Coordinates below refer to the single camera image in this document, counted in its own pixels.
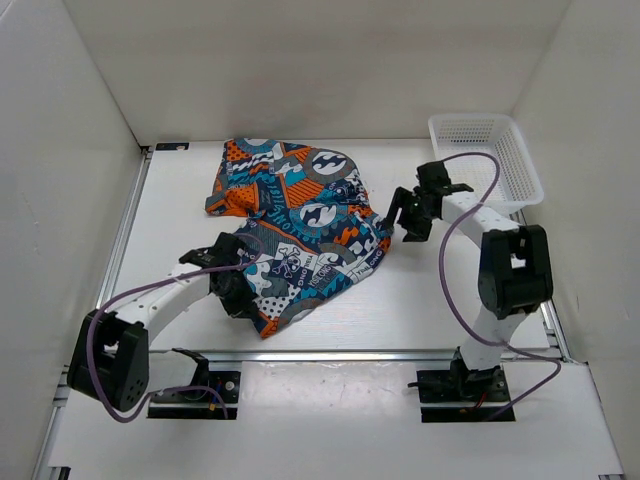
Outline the colourful patterned shorts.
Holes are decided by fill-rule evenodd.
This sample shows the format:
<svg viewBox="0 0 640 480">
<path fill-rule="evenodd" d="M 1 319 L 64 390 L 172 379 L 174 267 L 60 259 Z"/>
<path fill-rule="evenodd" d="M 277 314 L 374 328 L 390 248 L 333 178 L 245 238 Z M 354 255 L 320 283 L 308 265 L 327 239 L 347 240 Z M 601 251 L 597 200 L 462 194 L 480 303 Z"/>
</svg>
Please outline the colourful patterned shorts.
<svg viewBox="0 0 640 480">
<path fill-rule="evenodd" d="M 266 339 L 371 275 L 392 231 L 370 206 L 356 163 L 313 146 L 246 138 L 222 150 L 210 216 L 244 218 L 249 319 Z"/>
</svg>

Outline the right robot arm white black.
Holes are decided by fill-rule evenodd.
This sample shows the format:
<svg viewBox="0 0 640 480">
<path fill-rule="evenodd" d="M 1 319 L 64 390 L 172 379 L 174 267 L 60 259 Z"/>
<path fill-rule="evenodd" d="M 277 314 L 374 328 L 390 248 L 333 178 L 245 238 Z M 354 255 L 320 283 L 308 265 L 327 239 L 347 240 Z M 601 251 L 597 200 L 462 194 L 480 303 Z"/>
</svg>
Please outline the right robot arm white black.
<svg viewBox="0 0 640 480">
<path fill-rule="evenodd" d="M 413 189 L 395 190 L 385 217 L 398 225 L 407 242 L 429 239 L 436 220 L 447 223 L 444 241 L 456 232 L 478 247 L 477 289 L 481 307 L 468 323 L 455 306 L 446 280 L 446 244 L 438 251 L 438 274 L 445 300 L 468 338 L 450 364 L 449 387 L 470 400 L 489 384 L 518 327 L 553 294 L 553 278 L 546 231 L 521 225 L 486 205 L 485 196 L 471 186 L 451 180 L 443 161 L 421 165 Z"/>
</svg>

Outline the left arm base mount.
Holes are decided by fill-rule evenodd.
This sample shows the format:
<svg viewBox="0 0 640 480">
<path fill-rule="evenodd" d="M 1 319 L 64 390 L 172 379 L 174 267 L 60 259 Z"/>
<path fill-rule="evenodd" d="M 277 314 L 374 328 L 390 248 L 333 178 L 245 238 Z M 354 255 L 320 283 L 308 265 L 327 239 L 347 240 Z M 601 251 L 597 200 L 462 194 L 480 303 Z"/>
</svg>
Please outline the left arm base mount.
<svg viewBox="0 0 640 480">
<path fill-rule="evenodd" d="M 150 355 L 149 419 L 235 420 L 241 371 L 182 348 Z"/>
</svg>

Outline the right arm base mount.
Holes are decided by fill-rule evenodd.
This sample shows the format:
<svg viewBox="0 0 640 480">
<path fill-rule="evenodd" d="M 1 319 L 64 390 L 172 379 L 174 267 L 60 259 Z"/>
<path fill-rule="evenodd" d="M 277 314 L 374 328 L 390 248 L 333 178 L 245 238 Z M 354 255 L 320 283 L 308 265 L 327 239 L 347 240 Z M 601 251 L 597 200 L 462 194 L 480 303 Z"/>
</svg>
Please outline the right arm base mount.
<svg viewBox="0 0 640 480">
<path fill-rule="evenodd" d="M 421 422 L 515 422 L 504 369 L 469 370 L 459 353 L 444 370 L 418 370 L 407 384 L 418 392 Z"/>
</svg>

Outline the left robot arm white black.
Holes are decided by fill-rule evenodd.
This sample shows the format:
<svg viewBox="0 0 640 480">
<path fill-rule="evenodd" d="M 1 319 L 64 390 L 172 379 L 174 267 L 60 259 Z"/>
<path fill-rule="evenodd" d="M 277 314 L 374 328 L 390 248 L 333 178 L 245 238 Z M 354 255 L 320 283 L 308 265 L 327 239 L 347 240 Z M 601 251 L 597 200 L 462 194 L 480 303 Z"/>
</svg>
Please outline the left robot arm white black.
<svg viewBox="0 0 640 480">
<path fill-rule="evenodd" d="M 265 250 L 248 233 L 222 233 L 214 245 L 192 249 L 160 281 L 122 292 L 89 312 L 81 325 L 67 374 L 68 386 L 98 400 L 115 421 L 135 420 L 155 395 L 209 395 L 225 405 L 210 384 L 202 355 L 173 348 L 152 357 L 155 338 L 193 304 L 215 295 L 227 313 L 251 311 L 255 293 L 244 276 Z"/>
</svg>

